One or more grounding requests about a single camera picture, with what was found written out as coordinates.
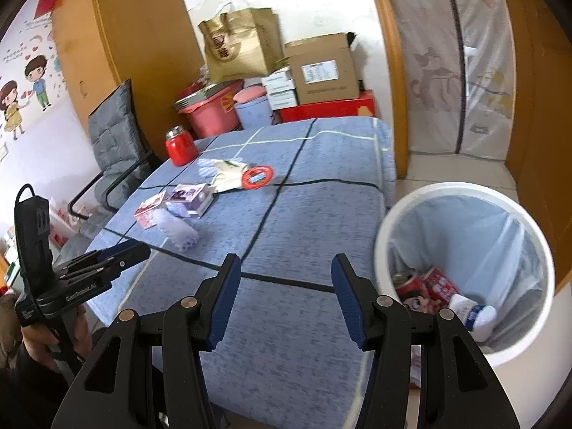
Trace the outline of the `person's left hand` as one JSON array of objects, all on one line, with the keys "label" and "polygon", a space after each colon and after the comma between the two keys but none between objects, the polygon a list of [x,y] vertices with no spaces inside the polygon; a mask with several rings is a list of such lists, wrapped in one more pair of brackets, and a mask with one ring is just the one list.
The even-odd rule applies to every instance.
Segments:
[{"label": "person's left hand", "polygon": [[[21,327],[15,314],[17,299],[14,291],[1,291],[1,368],[15,368],[16,350],[23,346],[35,361],[57,370],[50,351],[59,344],[58,340],[43,324]],[[92,350],[92,340],[84,305],[76,308],[72,342],[75,352],[87,358]]]}]

